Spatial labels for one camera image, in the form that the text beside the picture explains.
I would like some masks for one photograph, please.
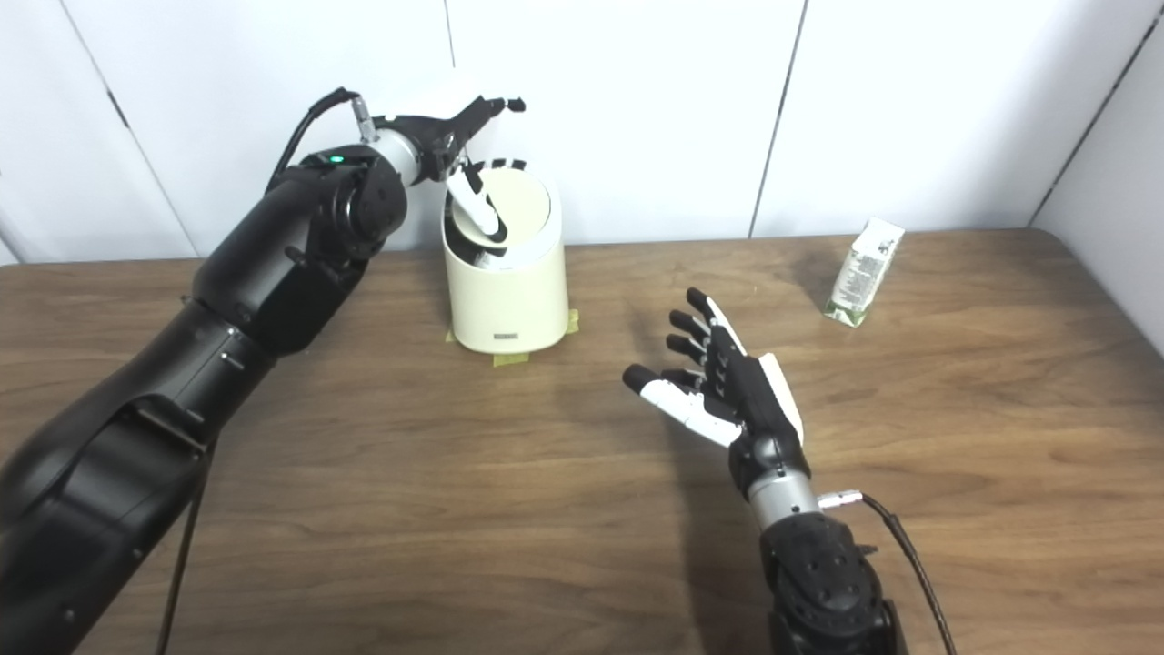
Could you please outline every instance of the white wall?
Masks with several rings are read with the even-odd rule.
[[[1157,28],[1034,225],[1164,353],[1164,34]]]
[[[342,83],[395,113],[452,70],[441,0],[66,3],[200,254],[258,198],[317,97]],[[572,242],[743,237],[800,8],[453,0],[461,72],[530,106],[470,151],[553,171]],[[354,140],[350,112],[310,134],[305,150]],[[410,200],[390,247],[435,245],[440,187]]]
[[[178,216],[207,255],[262,197],[291,130],[336,86],[392,107],[452,69],[441,0],[66,0]],[[352,111],[318,121],[300,152],[359,140]],[[436,212],[434,185],[410,216]],[[393,236],[420,242],[435,220]]]
[[[741,238],[802,0],[449,0],[459,70],[520,94],[475,157],[558,179],[569,242]]]
[[[1017,227],[1161,0],[811,0],[755,235]]]
[[[193,249],[57,2],[0,2],[0,235],[27,261]]]
[[[208,254],[307,105],[409,111],[454,54],[530,104],[470,154],[552,170],[572,242],[744,237],[753,211],[758,236],[1025,225],[1159,1],[810,0],[771,157],[802,0],[5,3],[0,87],[37,101],[0,104],[0,235],[28,261]],[[355,136],[338,108],[303,149]],[[390,247],[435,243],[441,194],[410,191]]]

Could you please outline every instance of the wooden table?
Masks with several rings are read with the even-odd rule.
[[[1164,642],[1164,365],[1053,237],[910,234],[860,329],[850,237],[572,248],[581,333],[494,369],[439,258],[379,257],[222,435],[173,654],[767,653],[723,450],[623,389],[697,285],[796,393],[818,491],[900,514],[963,653]],[[194,261],[0,269],[0,456],[143,346]],[[839,515],[941,649],[880,522]],[[83,653],[151,653],[178,531]]]

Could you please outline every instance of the cable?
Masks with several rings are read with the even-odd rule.
[[[162,626],[157,632],[157,648],[154,655],[165,655],[165,649],[170,646],[170,631],[173,627],[173,615],[178,610],[178,595],[182,591],[182,578],[186,572],[186,560],[190,558],[190,546],[194,541],[194,527],[198,524],[198,511],[203,506],[203,494],[206,492],[206,484],[210,480],[211,464],[214,463],[214,446],[211,443],[203,456],[206,458],[206,479],[198,489],[194,498],[190,500],[190,510],[186,512],[186,525],[182,529],[182,543],[178,546],[178,557],[173,563],[173,574],[170,576],[170,591],[165,597],[165,612],[162,614]]]
[[[283,155],[279,156],[279,162],[275,164],[275,172],[271,173],[271,179],[267,183],[268,191],[275,186],[275,179],[286,169],[288,164],[291,163],[291,157],[294,156],[296,149],[299,148],[299,141],[303,140],[303,135],[306,134],[311,123],[315,122],[317,118],[324,115],[324,112],[335,105],[342,105],[343,102],[359,97],[359,93],[348,91],[347,88],[340,86],[335,91],[332,91],[327,95],[317,100],[315,104],[307,109],[307,115],[303,116],[303,120],[300,120],[299,124],[296,126],[294,131],[291,133],[291,140],[288,141],[286,148],[283,148]]]
[[[917,556],[917,549],[909,541],[906,528],[902,527],[896,514],[892,514],[883,505],[868,494],[861,494],[861,500],[881,515],[885,527],[889,528],[893,539],[897,540],[897,546],[901,547],[902,553],[906,554],[906,558],[909,560],[909,564],[914,568],[917,582],[922,584],[922,591],[925,593],[925,603],[929,604],[930,612],[934,613],[934,620],[938,624],[938,632],[942,633],[942,642],[945,643],[946,655],[958,655],[958,649],[953,645],[953,636],[950,634],[950,626],[946,625],[945,614],[942,613],[942,605],[938,604],[938,597],[934,592],[934,585],[930,583],[930,577],[925,575],[925,568],[922,567],[922,561]]]

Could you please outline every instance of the robotic hand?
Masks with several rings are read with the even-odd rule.
[[[736,487],[760,527],[760,557],[774,597],[769,633],[780,655],[907,655],[897,613],[853,542],[823,510],[861,500],[858,492],[812,493],[804,428],[771,354],[750,357],[716,301],[698,289],[687,300],[702,318],[670,312],[686,333],[667,348],[701,370],[656,376],[638,364],[623,382],[691,432],[728,449]]]
[[[312,121],[342,102],[361,142],[288,165]],[[311,107],[173,320],[0,470],[0,653],[76,649],[173,521],[197,511],[226,422],[279,358],[311,344],[404,221],[405,187],[456,175],[466,142],[504,108],[524,104],[477,97],[452,118],[370,116],[338,88]],[[499,230],[483,206],[475,220]]]

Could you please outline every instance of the cream trash can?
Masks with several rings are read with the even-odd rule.
[[[547,349],[569,321],[562,214],[553,181],[518,159],[480,166],[484,192],[508,228],[487,236],[445,198],[441,241],[453,305],[453,336],[473,351],[514,355]]]

